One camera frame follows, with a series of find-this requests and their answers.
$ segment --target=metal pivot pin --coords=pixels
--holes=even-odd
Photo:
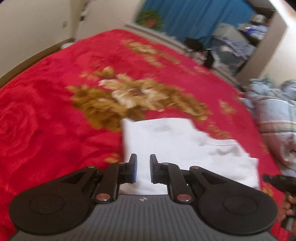
[[[177,199],[180,201],[180,202],[188,202],[192,199],[192,197],[188,194],[179,194],[177,196]]]
[[[110,200],[111,196],[107,193],[100,193],[96,195],[96,199],[102,202]]]

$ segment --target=floral pattern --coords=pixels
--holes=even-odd
[[[114,70],[107,67],[103,72],[106,77],[111,77]],[[144,120],[146,111],[163,111],[167,107],[177,108],[198,121],[206,120],[211,114],[207,105],[197,101],[193,95],[153,79],[133,80],[126,74],[118,74],[116,79],[101,80],[99,87],[68,87],[74,93],[73,105],[83,111],[96,129],[119,131],[120,120],[126,117]]]
[[[219,105],[221,107],[221,112],[226,115],[233,115],[236,113],[236,110],[231,107],[226,101],[219,100]]]
[[[120,157],[119,154],[112,153],[109,157],[106,157],[104,159],[104,161],[107,162],[107,163],[117,163],[119,161],[122,161],[122,158]]]
[[[240,97],[238,96],[238,94],[233,94],[233,100],[235,100],[235,101],[238,101],[238,102],[241,102],[241,103],[242,103],[242,101],[241,101]]]
[[[232,137],[228,131],[220,130],[216,126],[216,123],[213,121],[208,125],[208,130],[214,134],[214,137],[216,139],[222,139],[222,140],[232,139]]]
[[[184,66],[184,65],[182,65],[182,64],[180,64],[179,67],[180,67],[183,71],[185,71],[186,73],[188,73],[188,74],[190,74],[190,75],[196,75],[196,73],[195,73],[194,71],[190,70],[189,68],[187,68],[186,66]]]
[[[157,61],[155,56],[159,56],[159,57],[162,57],[164,59],[167,59],[167,60],[171,61],[174,64],[180,64],[181,63],[180,60],[171,57],[169,54],[158,51],[157,49],[153,48],[150,45],[145,45],[145,44],[142,44],[140,42],[136,42],[136,41],[134,41],[132,39],[123,40],[122,43],[123,43],[123,45],[125,47],[133,50],[134,52],[145,55],[145,60],[148,63],[150,63],[150,64],[152,64],[152,65],[154,65],[156,67],[163,68],[164,65],[161,62]]]
[[[205,70],[203,67],[200,67],[200,66],[195,66],[194,69],[196,72],[201,74],[210,74],[209,71]]]
[[[264,144],[264,143],[260,143],[260,146],[261,148],[263,149],[263,153],[266,155],[266,154],[269,154],[269,151],[268,151],[268,148],[267,146]]]
[[[266,193],[267,195],[269,195],[270,197],[273,197],[274,192],[272,190],[272,186],[268,183],[263,183],[263,187],[262,187],[262,192]]]
[[[115,76],[114,69],[108,66],[102,71],[96,70],[93,73],[83,72],[79,77],[97,81],[99,78],[112,79],[115,78]]]

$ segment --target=black round pad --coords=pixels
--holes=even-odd
[[[17,228],[28,233],[50,235],[68,231],[88,216],[91,200],[68,183],[46,183],[17,195],[9,215]]]
[[[202,218],[213,228],[232,235],[269,230],[276,220],[276,203],[261,191],[237,185],[213,185],[206,190],[198,203]]]

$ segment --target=red blanket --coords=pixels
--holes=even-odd
[[[8,206],[16,194],[120,161],[125,117],[191,118],[214,138],[236,139],[259,159],[260,175],[279,173],[233,87],[167,47],[113,30],[43,59],[0,89],[0,240],[15,232]],[[280,192],[261,185],[281,203]],[[286,238],[278,224],[273,233]]]

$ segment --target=wall socket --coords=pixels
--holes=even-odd
[[[62,24],[62,28],[65,28],[68,26],[68,21],[64,21],[63,24]]]

